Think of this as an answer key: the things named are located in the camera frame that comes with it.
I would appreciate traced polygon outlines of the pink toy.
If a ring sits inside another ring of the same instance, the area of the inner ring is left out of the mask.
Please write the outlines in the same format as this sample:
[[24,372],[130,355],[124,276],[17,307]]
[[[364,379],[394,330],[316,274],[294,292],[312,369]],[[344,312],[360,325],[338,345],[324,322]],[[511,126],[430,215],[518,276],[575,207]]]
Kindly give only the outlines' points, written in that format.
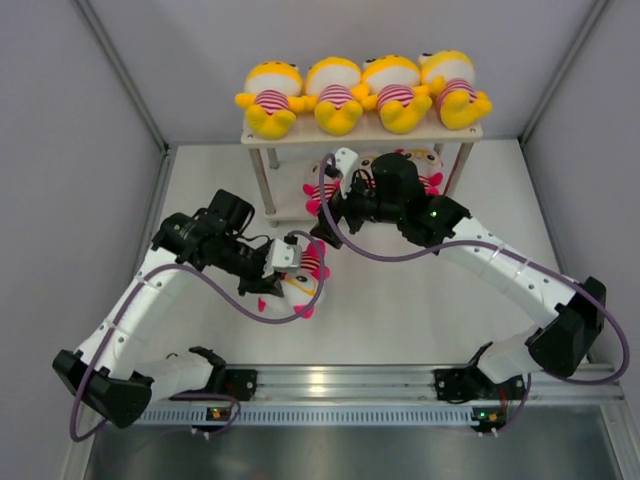
[[443,162],[438,153],[430,148],[398,148],[396,152],[416,165],[419,180],[427,195],[440,194],[444,174]]
[[282,315],[298,313],[306,307],[318,290],[321,279],[327,281],[331,270],[328,266],[320,265],[323,259],[327,263],[326,245],[318,240],[316,249],[309,243],[302,253],[300,268],[295,273],[288,273],[281,282],[283,297],[265,295],[258,297],[258,311],[264,313],[270,310]]
[[330,199],[340,185],[339,178],[324,175],[324,187],[321,187],[319,178],[320,174],[324,172],[321,163],[322,160],[318,160],[311,165],[309,173],[302,185],[302,191],[307,197],[305,209],[314,217],[318,215],[321,209],[321,192],[324,192],[325,197]]

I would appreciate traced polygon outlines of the pink toy glasses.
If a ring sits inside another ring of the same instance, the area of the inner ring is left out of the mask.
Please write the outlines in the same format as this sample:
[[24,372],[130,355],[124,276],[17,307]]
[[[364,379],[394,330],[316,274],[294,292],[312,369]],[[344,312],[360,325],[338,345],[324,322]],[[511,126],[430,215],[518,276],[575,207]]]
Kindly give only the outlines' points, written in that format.
[[364,170],[368,173],[371,172],[372,165],[374,161],[380,156],[379,152],[363,152],[358,157],[358,169]]

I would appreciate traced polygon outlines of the yellow toy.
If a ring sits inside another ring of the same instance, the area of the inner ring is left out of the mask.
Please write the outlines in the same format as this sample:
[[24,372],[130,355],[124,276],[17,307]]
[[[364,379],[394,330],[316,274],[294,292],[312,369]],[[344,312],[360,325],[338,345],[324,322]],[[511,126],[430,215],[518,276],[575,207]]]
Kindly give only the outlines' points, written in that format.
[[410,59],[390,54],[367,59],[361,79],[368,87],[361,100],[365,110],[378,113],[384,128],[394,134],[413,130],[432,106],[420,69]]
[[418,58],[421,84],[428,87],[437,116],[448,130],[462,130],[488,116],[493,104],[476,89],[476,70],[459,50],[422,53]]
[[282,60],[256,65],[246,76],[235,104],[244,111],[244,120],[254,135],[278,140],[288,134],[299,114],[308,112],[313,99],[304,94],[303,78],[297,65]]
[[304,92],[317,125],[330,135],[343,136],[360,120],[361,100],[368,95],[369,87],[355,62],[329,56],[310,67]]

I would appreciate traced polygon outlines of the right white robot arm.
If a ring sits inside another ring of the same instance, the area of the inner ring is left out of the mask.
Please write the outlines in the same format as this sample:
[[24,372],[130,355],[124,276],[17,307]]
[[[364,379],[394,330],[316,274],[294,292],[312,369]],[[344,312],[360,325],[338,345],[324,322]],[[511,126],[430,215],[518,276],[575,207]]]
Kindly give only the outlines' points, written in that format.
[[466,373],[471,392],[488,397],[503,382],[537,371],[564,379],[575,374],[604,327],[601,281],[577,282],[512,251],[463,205],[426,193],[416,165],[400,153],[381,155],[363,170],[358,154],[341,148],[318,170],[321,184],[332,179],[338,187],[322,195],[312,236],[340,248],[340,220],[352,234],[367,222],[393,224],[407,241],[474,273],[531,318],[523,332],[492,341],[472,357]]

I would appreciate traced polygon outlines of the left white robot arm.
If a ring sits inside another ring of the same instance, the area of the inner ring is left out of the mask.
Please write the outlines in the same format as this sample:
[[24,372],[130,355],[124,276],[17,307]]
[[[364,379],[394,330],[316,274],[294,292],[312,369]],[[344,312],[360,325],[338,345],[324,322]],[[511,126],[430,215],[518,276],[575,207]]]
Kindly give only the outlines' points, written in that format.
[[119,427],[132,425],[149,404],[195,391],[219,397],[226,363],[213,351],[186,353],[143,364],[140,356],[187,282],[208,266],[239,278],[238,290],[281,294],[279,275],[296,262],[293,246],[268,239],[252,247],[242,235],[255,213],[236,195],[219,190],[193,215],[174,213],[160,225],[139,272],[105,320],[74,350],[60,351],[53,369],[86,405]]

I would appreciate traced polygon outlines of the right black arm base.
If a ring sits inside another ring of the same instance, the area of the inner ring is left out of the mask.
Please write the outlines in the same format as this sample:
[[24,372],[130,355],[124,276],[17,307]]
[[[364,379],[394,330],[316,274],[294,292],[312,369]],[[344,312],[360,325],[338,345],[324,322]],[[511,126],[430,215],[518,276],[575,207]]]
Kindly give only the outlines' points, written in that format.
[[474,366],[436,369],[433,374],[437,399],[452,404],[475,400],[522,400],[525,393],[526,380],[522,376],[494,383]]

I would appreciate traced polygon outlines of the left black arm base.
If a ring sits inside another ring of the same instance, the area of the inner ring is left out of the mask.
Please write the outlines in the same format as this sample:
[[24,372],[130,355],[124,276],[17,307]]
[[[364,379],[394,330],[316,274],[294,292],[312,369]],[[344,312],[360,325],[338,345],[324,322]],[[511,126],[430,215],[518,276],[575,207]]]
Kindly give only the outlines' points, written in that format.
[[255,369],[227,369],[219,392],[246,402],[253,399],[258,385],[258,371]]

